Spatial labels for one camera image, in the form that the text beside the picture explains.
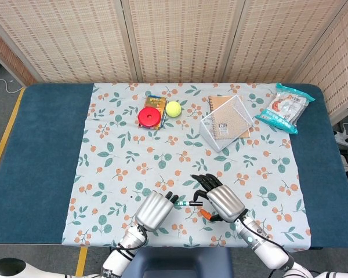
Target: orange flower pattern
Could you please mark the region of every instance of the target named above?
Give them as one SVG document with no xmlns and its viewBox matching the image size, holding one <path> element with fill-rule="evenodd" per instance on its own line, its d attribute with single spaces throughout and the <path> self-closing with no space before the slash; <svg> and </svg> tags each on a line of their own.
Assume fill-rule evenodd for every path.
<svg viewBox="0 0 348 278">
<path fill-rule="evenodd" d="M 251 116 L 265 109 L 275 84 L 96 83 L 90 99 L 63 244 L 116 244 L 136 223 L 142 201 L 155 190 L 191 200 L 200 189 L 190 174 L 212 173 L 233 189 L 249 216 L 269 238 L 289 251 L 310 247 L 298 168 L 289 134 L 258 120 L 250 138 L 216 153 L 200 136 L 209 114 L 208 96 L 242 96 Z M 138 128 L 137 115 L 149 94 L 178 101 L 182 113 L 161 130 Z M 234 223 L 209 222 L 201 207 L 174 207 L 149 246 L 243 247 Z M 215 214 L 204 200 L 204 209 Z"/>
</svg>

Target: notebook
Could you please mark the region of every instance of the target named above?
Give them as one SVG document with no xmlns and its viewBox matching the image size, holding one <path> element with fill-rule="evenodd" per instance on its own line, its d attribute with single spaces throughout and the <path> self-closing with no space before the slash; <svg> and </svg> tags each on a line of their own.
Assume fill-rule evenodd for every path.
<svg viewBox="0 0 348 278">
<path fill-rule="evenodd" d="M 233 96 L 209 96 L 209 105 L 210 105 L 210 113 L 213 112 L 215 109 L 220 107 L 223 103 L 225 103 L 227 100 L 231 99 Z M 240 135 L 240 138 L 249 138 L 250 137 L 250 131 L 247 130 L 244 133 Z"/>
</svg>

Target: gray carpet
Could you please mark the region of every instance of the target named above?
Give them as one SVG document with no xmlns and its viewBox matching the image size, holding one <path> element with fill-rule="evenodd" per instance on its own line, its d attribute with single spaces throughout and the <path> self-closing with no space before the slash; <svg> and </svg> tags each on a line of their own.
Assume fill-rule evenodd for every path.
<svg viewBox="0 0 348 278">
<path fill-rule="evenodd" d="M 13 78 L 0 67 L 0 78 L 8 81 Z M 14 91 L 20 85 L 13 81 L 9 83 L 9 90 Z M 18 94 L 7 94 L 5 84 L 0 82 L 0 140 L 8 123 Z M 267 277 L 269 270 L 261 263 L 249 249 L 232 249 L 234 277 Z M 79 248 L 66 246 L 9 246 L 0 245 L 0 258 L 16 257 L 27 261 L 37 268 L 74 275 L 78 261 Z M 92 247 L 88 250 L 85 274 L 99 273 L 100 267 L 108 256 L 107 248 Z M 347 272 L 348 248 L 326 248 L 323 250 L 309 250 L 294 253 L 293 257 L 308 269 L 320 272 L 325 270 Z M 281 277 L 282 273 L 275 273 L 274 277 Z"/>
</svg>

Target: yellow ball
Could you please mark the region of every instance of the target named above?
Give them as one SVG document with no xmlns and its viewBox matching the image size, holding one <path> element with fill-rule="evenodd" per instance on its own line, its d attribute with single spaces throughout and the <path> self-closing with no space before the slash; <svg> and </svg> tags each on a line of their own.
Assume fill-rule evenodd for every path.
<svg viewBox="0 0 348 278">
<path fill-rule="evenodd" d="M 170 117 L 175 118 L 180 115 L 182 112 L 182 108 L 180 104 L 176 101 L 171 101 L 166 105 L 166 114 L 168 114 Z"/>
</svg>

